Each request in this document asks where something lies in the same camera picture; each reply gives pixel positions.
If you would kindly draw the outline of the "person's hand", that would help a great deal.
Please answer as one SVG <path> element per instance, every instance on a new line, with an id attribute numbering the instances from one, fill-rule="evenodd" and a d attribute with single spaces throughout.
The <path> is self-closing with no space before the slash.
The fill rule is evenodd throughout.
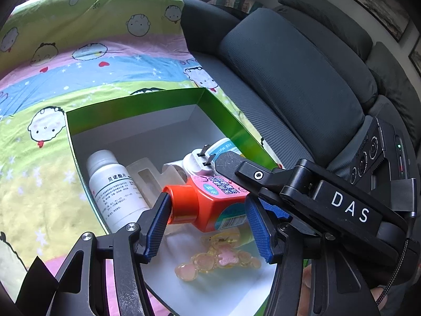
<path id="1" fill-rule="evenodd" d="M 309 313 L 309 306 L 310 306 L 310 297 L 311 297 L 311 275 L 312 275 L 312 266 L 311 264 L 304 268 L 303 270 L 303 279 L 300 291 L 300 302 L 298 306 L 298 316 L 306 316 Z M 383 288 L 377 287 L 370 290 L 373 298 L 377 300 L 381 293 L 383 292 Z M 384 297 L 382 302 L 378 305 L 378 309 L 381 310 L 385 306 L 388 298 Z"/>

